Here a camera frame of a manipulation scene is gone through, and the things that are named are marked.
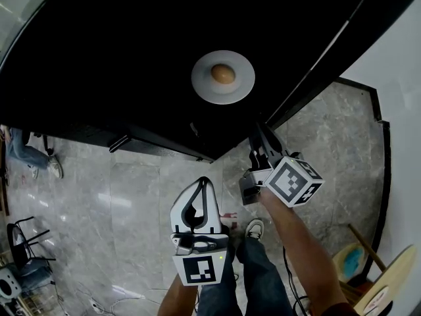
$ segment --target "wooden board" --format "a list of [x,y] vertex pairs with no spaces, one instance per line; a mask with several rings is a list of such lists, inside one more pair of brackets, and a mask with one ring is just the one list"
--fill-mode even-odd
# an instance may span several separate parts
[[365,293],[365,295],[354,306],[355,311],[359,315],[364,315],[364,308],[372,300],[372,298],[385,286],[389,287],[389,291],[385,298],[379,304],[378,313],[381,313],[387,305],[393,301],[398,294],[404,281],[408,277],[412,266],[414,265],[416,256],[416,248],[414,245],[406,248],[400,253],[392,264],[379,276],[373,286]]

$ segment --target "gray tile floor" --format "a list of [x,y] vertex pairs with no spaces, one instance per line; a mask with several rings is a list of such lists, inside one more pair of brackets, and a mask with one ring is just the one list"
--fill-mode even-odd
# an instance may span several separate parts
[[[384,147],[369,94],[333,83],[277,133],[326,180],[308,205],[296,208],[312,233],[332,255],[355,241],[347,223],[371,240],[382,196]],[[31,137],[30,144],[41,149],[38,138]],[[59,139],[54,148],[63,165],[62,180],[46,172],[33,180],[25,165],[7,161],[11,215],[0,221],[0,245],[7,247],[6,222],[34,215],[25,224],[28,236],[51,229],[49,238],[34,247],[57,258],[51,264],[69,315],[96,315],[89,296],[107,311],[116,300],[139,298],[116,304],[117,316],[157,314],[165,294],[157,289],[167,289],[176,274],[169,211],[178,194],[200,176],[212,180],[224,223],[235,221],[242,230],[252,218],[263,218],[266,252],[286,278],[282,245],[267,212],[260,204],[241,204],[237,182],[250,166],[247,142],[213,164],[125,151],[109,154],[102,147]],[[245,311],[237,259],[234,271],[239,275],[238,303]],[[53,295],[51,289],[42,288]],[[51,315],[62,311],[56,307]]]

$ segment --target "forearm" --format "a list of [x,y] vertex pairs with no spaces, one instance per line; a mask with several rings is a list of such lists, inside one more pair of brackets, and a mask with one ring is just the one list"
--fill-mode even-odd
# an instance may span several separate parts
[[317,315],[329,306],[346,302],[334,264],[304,222],[278,198],[263,200],[300,283]]
[[3,127],[3,130],[5,131],[5,133],[7,132],[8,134],[10,134],[11,133],[11,131],[10,131],[10,128],[8,127],[8,126],[6,126],[6,125],[1,125],[2,127]]
[[159,307],[158,316],[191,316],[197,286],[184,286],[177,275]]

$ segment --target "red sleeve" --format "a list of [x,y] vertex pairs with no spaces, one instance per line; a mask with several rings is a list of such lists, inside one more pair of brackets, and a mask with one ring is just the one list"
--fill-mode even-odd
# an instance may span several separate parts
[[327,309],[322,316],[358,316],[349,303],[338,303]]

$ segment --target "wall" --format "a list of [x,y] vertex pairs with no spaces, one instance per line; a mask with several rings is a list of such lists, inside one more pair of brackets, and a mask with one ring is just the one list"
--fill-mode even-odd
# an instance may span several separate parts
[[7,48],[43,0],[0,0],[0,51]]
[[[390,122],[392,181],[378,253],[387,265],[416,245],[415,266],[390,313],[409,315],[421,300],[421,0],[341,76],[376,88],[382,117]],[[378,274],[372,268],[369,276]]]

